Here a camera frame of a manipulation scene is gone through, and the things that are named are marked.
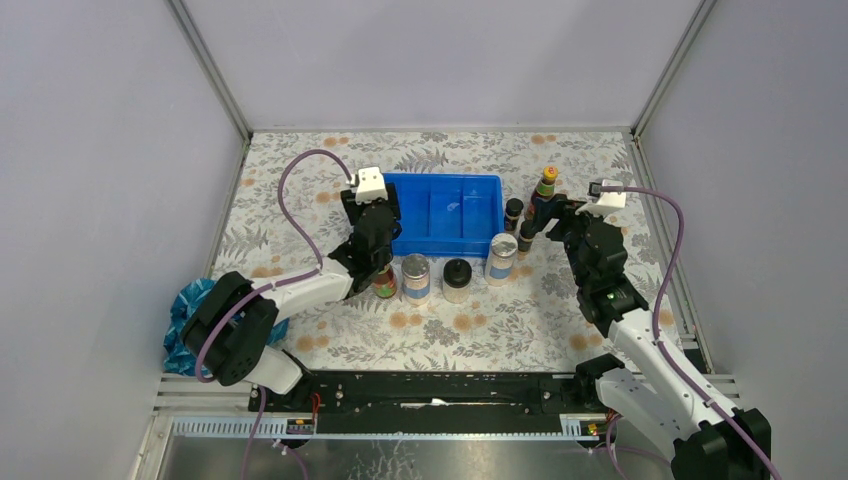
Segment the green label sauce bottle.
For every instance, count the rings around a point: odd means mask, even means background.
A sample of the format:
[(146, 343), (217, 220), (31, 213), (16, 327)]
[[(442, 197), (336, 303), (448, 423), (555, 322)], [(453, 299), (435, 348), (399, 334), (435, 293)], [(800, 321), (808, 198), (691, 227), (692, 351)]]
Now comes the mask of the green label sauce bottle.
[(559, 171), (554, 165), (548, 165), (542, 170), (541, 177), (531, 194), (529, 204), (525, 212), (525, 218), (527, 220), (532, 220), (535, 216), (535, 201), (537, 199), (549, 200), (553, 197), (553, 195), (555, 194), (558, 176)]

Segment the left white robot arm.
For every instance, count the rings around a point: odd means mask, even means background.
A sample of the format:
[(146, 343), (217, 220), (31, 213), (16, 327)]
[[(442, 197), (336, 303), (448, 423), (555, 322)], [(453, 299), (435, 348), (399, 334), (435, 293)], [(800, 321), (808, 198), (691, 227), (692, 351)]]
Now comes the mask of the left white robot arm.
[(217, 280), (180, 333), (196, 358), (199, 381), (262, 386), (288, 411), (307, 404), (305, 368), (293, 355), (268, 346), (272, 329), (304, 310), (367, 290), (392, 260), (392, 242), (402, 231), (394, 184), (375, 192), (346, 190), (341, 199), (352, 231), (317, 266), (262, 286), (237, 271)]

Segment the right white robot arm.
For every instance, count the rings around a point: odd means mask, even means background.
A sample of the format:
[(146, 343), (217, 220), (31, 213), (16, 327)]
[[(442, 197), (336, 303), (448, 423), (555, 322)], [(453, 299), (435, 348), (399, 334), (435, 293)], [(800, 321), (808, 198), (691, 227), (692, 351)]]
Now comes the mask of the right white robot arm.
[(583, 410), (603, 407), (629, 421), (670, 464), (676, 479), (777, 479), (771, 425), (721, 393), (669, 339), (625, 274), (620, 228), (605, 221), (626, 191), (603, 187), (592, 202), (556, 194), (533, 202), (533, 231), (562, 243), (580, 310), (637, 367), (639, 382), (614, 355), (578, 365), (573, 386)]

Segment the yellow cap sauce bottle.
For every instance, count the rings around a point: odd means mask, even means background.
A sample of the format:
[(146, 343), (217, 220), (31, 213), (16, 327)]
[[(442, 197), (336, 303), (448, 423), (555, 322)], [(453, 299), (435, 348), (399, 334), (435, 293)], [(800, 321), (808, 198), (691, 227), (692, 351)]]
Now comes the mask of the yellow cap sauce bottle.
[(392, 298), (397, 293), (397, 279), (393, 266), (387, 264), (380, 270), (372, 283), (375, 295), (381, 299)]

